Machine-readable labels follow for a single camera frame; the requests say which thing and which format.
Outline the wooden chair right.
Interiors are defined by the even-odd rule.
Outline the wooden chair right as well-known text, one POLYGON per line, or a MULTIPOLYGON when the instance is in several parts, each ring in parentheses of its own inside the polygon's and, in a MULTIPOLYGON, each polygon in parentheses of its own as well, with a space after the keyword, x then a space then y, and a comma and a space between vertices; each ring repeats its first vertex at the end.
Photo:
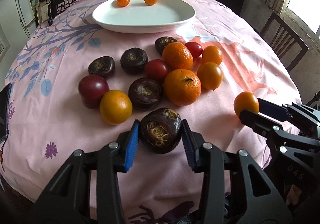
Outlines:
POLYGON ((273 12, 270 15, 266 24, 259 32, 259 35, 262 38, 267 34, 268 30, 270 30, 273 22, 278 23, 279 27, 276 33, 274 34, 274 37, 272 38, 270 47, 278 56, 278 58, 282 58, 285 54, 287 54, 295 44, 297 44, 300 47, 299 53, 295 56, 293 61, 286 67, 287 71, 290 73, 300 62, 300 60, 304 57, 304 55, 308 52, 309 47, 299 37, 299 35, 275 12, 273 12))

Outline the red cherry tomato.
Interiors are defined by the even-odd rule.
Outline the red cherry tomato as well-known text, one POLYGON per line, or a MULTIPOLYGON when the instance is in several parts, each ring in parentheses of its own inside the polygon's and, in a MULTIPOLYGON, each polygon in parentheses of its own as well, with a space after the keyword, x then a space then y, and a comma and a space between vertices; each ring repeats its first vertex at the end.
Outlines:
POLYGON ((149 61, 144 67, 144 74, 153 80, 163 82, 169 73, 169 68, 163 60, 149 61))
POLYGON ((199 43, 188 42, 188 43, 185 43, 185 46, 190 51, 193 58, 198 58, 202 55, 203 48, 201 47, 201 45, 199 45, 199 43))

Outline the small mandarin on plate left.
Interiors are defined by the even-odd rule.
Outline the small mandarin on plate left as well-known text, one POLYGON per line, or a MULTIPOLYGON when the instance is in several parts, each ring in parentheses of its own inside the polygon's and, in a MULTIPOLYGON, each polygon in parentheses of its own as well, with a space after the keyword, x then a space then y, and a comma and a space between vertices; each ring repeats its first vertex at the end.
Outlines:
POLYGON ((128 6, 129 3, 130 3, 130 0, 117 0, 117 5, 121 8, 128 6))

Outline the large mandarin front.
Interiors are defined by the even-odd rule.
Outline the large mandarin front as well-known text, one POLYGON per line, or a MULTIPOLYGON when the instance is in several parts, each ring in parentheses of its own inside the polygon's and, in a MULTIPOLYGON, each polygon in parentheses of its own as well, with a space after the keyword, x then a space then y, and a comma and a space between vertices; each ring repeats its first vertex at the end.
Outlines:
POLYGON ((169 101, 180 107, 194 103, 201 94, 200 79, 187 69, 176 69, 168 73, 163 87, 169 101))

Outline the orange kumquat mid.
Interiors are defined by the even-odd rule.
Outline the orange kumquat mid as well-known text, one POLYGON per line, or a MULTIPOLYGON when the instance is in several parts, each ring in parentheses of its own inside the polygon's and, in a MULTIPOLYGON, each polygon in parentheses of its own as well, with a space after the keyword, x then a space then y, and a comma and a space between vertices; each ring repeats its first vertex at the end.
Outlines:
POLYGON ((202 64, 197 70, 197 76, 201 81, 202 87, 207 90, 217 89, 223 80, 221 68, 213 62, 202 64))

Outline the large mandarin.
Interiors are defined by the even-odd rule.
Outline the large mandarin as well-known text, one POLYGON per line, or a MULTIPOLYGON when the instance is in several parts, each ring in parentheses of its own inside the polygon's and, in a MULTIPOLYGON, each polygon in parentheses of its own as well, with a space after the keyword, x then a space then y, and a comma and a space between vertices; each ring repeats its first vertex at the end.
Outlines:
POLYGON ((169 101, 180 107, 194 103, 201 94, 200 79, 187 69, 176 69, 168 73, 163 87, 169 101))
POLYGON ((179 42, 168 44, 162 54, 163 61, 171 70, 191 69, 193 67, 193 56, 188 48, 179 42))

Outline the dark purple plum tomato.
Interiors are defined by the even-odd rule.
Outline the dark purple plum tomato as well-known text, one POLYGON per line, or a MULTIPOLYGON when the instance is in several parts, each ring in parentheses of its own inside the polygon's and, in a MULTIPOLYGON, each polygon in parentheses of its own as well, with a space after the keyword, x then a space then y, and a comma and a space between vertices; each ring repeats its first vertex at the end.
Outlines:
POLYGON ((109 90, 107 80, 98 75, 87 75, 78 84, 82 103, 89 109, 99 108, 103 95, 109 90))

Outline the dark water chestnut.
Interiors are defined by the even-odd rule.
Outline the dark water chestnut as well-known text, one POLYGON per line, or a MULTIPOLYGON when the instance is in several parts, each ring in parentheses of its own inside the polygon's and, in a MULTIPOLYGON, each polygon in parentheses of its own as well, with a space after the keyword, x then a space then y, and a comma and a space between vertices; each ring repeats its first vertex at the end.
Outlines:
POLYGON ((116 70, 116 63, 111 56, 103 56, 95 59, 88 66, 88 73, 98 75, 104 79, 112 77, 116 70))
POLYGON ((147 63, 148 55, 140 48, 130 48, 120 58, 122 69, 131 75, 142 74, 147 63))
POLYGON ((171 108, 159 108, 148 113, 140 122, 139 138, 155 154, 166 154, 181 140, 182 119, 171 108))
POLYGON ((174 42, 177 42, 177 40, 173 37, 170 37, 170 36, 160 37, 160 38, 156 39, 156 41, 155 41, 155 48, 156 48, 157 52, 160 55, 162 55, 164 48, 168 44, 174 43, 174 42))
POLYGON ((129 87, 128 97, 137 110, 147 111, 157 107, 163 99, 162 85, 151 78, 139 78, 129 87))

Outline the white oval plate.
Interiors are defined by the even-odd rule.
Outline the white oval plate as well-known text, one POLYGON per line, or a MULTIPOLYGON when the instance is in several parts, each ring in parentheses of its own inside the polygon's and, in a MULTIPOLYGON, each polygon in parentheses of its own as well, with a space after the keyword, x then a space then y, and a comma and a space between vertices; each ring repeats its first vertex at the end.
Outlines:
POLYGON ((130 0, 125 7, 120 7, 117 0, 107 0, 92 13, 93 21, 102 28, 126 34, 174 30, 195 16, 195 9, 182 0, 158 0, 154 5, 147 5, 144 0, 130 0))

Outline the small orange kumquat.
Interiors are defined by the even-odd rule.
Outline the small orange kumquat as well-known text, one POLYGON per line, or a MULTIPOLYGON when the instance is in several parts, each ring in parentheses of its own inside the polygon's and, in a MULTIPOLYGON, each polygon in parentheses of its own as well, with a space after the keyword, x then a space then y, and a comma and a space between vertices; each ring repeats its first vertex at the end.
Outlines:
POLYGON ((254 113, 259 112, 258 99, 252 92, 243 91, 234 100, 234 111, 237 117, 240 117, 240 113, 244 110, 249 110, 254 113))

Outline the large mandarin back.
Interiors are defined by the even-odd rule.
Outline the large mandarin back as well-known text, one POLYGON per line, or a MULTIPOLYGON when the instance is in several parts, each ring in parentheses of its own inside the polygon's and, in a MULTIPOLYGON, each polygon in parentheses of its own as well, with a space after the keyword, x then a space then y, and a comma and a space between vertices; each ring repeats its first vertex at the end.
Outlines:
POLYGON ((179 42, 168 44, 162 54, 163 61, 171 70, 191 69, 193 67, 193 56, 188 48, 179 42))

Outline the black phone on table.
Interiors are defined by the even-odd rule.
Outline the black phone on table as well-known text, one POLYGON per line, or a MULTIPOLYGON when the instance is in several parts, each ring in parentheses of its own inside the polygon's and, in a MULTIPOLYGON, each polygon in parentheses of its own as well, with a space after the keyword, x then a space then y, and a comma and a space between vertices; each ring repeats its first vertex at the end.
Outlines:
POLYGON ((8 83, 0 94, 0 138, 3 143, 8 138, 8 113, 9 113, 9 100, 11 94, 12 84, 8 83))

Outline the pink printed tablecloth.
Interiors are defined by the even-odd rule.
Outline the pink printed tablecloth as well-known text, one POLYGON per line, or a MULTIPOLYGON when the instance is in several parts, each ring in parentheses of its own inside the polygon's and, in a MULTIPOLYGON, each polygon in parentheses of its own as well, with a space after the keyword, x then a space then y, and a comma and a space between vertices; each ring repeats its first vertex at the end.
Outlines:
POLYGON ((294 223, 243 124, 300 99, 277 55, 215 0, 129 1, 76 1, 10 66, 1 223, 294 223))

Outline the red cherry tomato centre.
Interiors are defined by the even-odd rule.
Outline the red cherry tomato centre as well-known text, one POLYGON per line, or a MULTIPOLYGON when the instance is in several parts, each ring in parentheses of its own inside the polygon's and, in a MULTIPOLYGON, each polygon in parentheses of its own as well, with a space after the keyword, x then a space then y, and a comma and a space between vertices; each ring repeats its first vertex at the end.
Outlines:
POLYGON ((169 73, 169 68, 163 60, 149 61, 144 67, 144 74, 153 80, 163 82, 169 73))

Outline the red cherry tomato back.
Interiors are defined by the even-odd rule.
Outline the red cherry tomato back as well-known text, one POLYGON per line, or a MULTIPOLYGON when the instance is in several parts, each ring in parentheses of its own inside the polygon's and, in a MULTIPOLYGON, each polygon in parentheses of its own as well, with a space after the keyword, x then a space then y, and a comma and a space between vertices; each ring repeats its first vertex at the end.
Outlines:
POLYGON ((199 45, 199 43, 188 42, 188 43, 185 43, 185 46, 190 51, 193 58, 198 58, 202 55, 203 48, 201 47, 201 45, 199 45))

